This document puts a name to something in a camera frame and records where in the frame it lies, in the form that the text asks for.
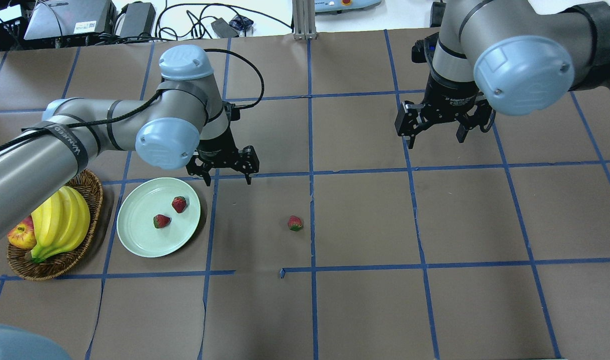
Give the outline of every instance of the brown basket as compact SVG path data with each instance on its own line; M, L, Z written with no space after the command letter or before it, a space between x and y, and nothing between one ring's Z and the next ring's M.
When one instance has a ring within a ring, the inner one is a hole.
M85 256L94 239L96 225L103 206L103 185L98 177L88 169L83 170L79 175L69 180L66 185L76 189L89 205L91 221L87 236L73 251L53 255L40 264L25 260L27 250L9 244L7 246L7 262L12 270L25 280L50 280L64 274Z

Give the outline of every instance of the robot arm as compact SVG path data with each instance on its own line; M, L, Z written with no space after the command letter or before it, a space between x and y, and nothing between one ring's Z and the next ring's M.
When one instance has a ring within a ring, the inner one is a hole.
M207 185L213 167L241 171L249 182L258 158L252 146L236 148L229 123L239 108L222 101L205 51L179 45L160 66L163 82L149 101L57 100L23 136L51 134L0 152L0 239L106 150L137 151L163 169L186 167Z
M476 126L489 130L493 110L522 116L570 90L610 88L610 6L541 15L527 0L453 0L412 61L428 62L430 76L421 104L401 104L398 135L412 148L421 131L458 121L463 142Z

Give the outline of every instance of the metal post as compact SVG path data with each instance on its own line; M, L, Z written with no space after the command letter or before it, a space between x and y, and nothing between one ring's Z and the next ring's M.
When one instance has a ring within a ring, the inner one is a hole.
M293 0L294 39L315 39L316 32L314 0Z

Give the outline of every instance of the bunch of bananas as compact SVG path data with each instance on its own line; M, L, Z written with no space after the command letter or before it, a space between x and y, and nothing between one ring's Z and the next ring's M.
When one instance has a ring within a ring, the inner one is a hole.
M87 235L91 219L89 205L76 189L69 186L61 187L35 209L31 217L37 244L29 254L37 264L50 256L77 248Z

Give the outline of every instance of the plate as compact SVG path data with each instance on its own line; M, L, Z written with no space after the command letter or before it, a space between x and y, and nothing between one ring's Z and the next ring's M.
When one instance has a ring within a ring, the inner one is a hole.
M172 207L176 196L187 199L187 208L178 214ZM154 227L154 216L163 214L172 221ZM169 255L183 246L200 221L200 199L188 183L178 178L159 177L136 187L118 212L117 231L122 245L144 258Z

